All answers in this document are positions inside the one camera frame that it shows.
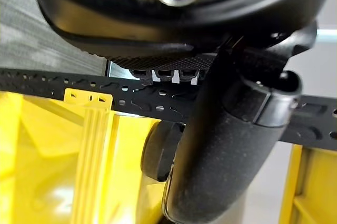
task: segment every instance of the black handle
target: black handle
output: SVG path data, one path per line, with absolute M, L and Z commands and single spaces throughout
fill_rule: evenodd
M 217 58 L 179 143 L 163 199 L 177 223 L 208 223 L 246 190 L 288 124 L 301 82 L 284 72 L 273 87 L 246 80 Z

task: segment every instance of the yellow plastic bin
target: yellow plastic bin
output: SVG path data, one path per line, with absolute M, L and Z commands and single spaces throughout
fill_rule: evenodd
M 111 111 L 112 96 L 64 101 L 0 93 L 0 223 L 155 223 L 164 184 L 142 175 L 157 121 Z
M 337 224 L 337 151 L 293 146 L 280 224 Z

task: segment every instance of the black perforated metal bar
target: black perforated metal bar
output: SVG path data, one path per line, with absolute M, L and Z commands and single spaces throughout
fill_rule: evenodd
M 113 109 L 177 123 L 186 123 L 199 86 L 0 68 L 0 90 L 63 100 L 66 88 L 113 95 Z M 303 96 L 282 141 L 337 150 L 337 99 Z

